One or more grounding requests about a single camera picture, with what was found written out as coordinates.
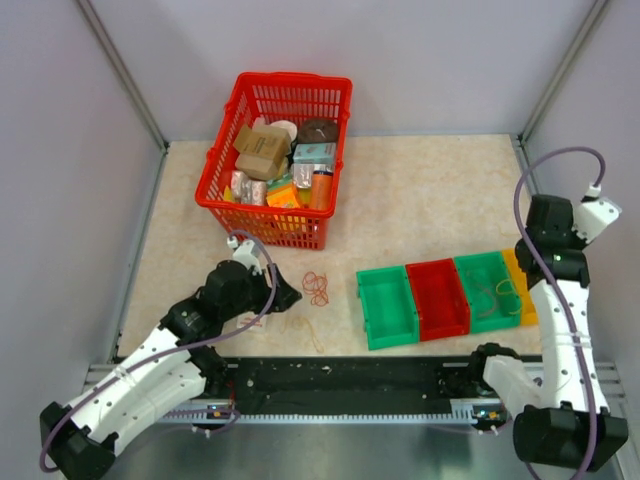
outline white wall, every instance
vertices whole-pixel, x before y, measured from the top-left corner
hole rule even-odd
[[[593,0],[93,0],[164,135],[212,139],[238,73],[354,82],[352,134],[519,133]]]
[[[0,476],[36,479],[40,411],[113,341],[160,154],[72,1],[0,3],[0,45]]]
[[[622,216],[586,251],[592,278],[590,323],[597,352],[615,360],[640,412],[640,2],[612,2],[575,70],[530,142],[532,157],[588,145],[608,161],[606,196]],[[540,169],[546,193],[578,200],[597,172],[588,156]]]

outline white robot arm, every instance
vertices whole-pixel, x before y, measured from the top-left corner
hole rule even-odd
[[[264,309],[272,288],[275,294],[266,313],[288,310],[302,298],[275,264],[270,273],[276,278],[271,278],[272,286],[267,284],[252,240],[228,243],[234,250],[232,260],[220,262],[204,286],[173,305],[134,353],[92,390],[42,411],[43,448],[67,478],[102,477],[134,438],[189,399],[203,393],[229,398],[226,363],[206,344],[221,335],[225,322]],[[191,347],[194,342],[200,345]],[[76,408],[81,402],[84,406]],[[52,439],[54,429],[58,432]]]
[[[591,186],[575,210],[564,198],[534,195],[527,218],[527,233],[567,300],[575,332],[526,244],[516,245],[538,315],[544,381],[532,381],[522,361],[508,354],[487,356],[482,380],[515,418],[514,445],[523,461],[577,468],[584,457],[589,406],[576,346],[584,353],[601,432],[589,470],[597,470],[627,439],[626,421],[610,416],[600,389],[587,322],[590,280],[582,250],[620,215],[599,193]]]

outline red basket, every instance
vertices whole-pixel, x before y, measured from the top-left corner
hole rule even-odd
[[[420,341],[469,333],[471,312],[452,259],[407,265]]]
[[[342,152],[347,134],[351,81],[308,73],[243,73],[236,80],[215,145],[196,189],[196,202],[208,208],[229,232],[241,228],[271,245],[322,250],[333,216],[342,171]],[[307,118],[334,119],[340,128],[331,186],[331,203],[326,210],[292,209],[240,205],[223,201],[231,184],[238,152],[233,148],[240,127],[252,125],[257,117],[267,123],[289,120],[300,126]]]

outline orange bottle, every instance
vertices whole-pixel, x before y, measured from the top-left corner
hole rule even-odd
[[[331,184],[333,183],[333,172],[325,165],[318,165],[313,172],[311,181],[311,203],[310,208],[316,210],[326,210],[331,204]]]

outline beige floor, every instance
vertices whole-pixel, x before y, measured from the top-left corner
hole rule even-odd
[[[135,282],[120,354],[140,344],[175,302],[227,259],[225,232],[196,205],[194,191],[208,142],[174,142]],[[329,280],[329,304],[305,298],[272,316],[266,331],[217,346],[222,355],[453,355],[497,341],[539,353],[537,327],[519,327],[369,352],[359,270],[511,247],[511,213],[519,176],[506,135],[355,137],[347,140],[338,206],[324,251],[271,248],[285,279],[301,287],[313,270]],[[234,329],[229,322],[225,331]]]

